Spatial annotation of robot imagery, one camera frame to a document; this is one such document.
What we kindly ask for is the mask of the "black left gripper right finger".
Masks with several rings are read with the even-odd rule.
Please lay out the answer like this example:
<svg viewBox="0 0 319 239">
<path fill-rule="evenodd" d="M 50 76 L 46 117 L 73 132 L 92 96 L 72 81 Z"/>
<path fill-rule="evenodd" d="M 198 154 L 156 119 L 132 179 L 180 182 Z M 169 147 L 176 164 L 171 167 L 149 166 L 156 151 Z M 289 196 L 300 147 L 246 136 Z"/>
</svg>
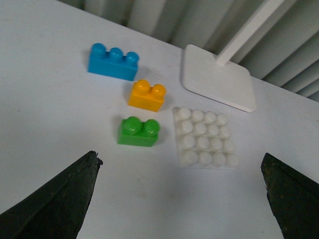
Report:
<svg viewBox="0 0 319 239">
<path fill-rule="evenodd" d="M 261 171 L 267 199 L 285 239 L 319 237 L 319 184 L 266 153 Z"/>
</svg>

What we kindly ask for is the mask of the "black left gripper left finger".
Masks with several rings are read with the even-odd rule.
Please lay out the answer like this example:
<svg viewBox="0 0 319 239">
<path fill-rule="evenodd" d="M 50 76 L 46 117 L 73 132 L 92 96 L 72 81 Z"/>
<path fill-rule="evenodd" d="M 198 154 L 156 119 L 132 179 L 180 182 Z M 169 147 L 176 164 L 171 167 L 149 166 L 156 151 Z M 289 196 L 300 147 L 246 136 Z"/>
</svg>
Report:
<svg viewBox="0 0 319 239">
<path fill-rule="evenodd" d="M 102 160 L 89 151 L 0 216 L 2 239 L 75 239 Z"/>
</svg>

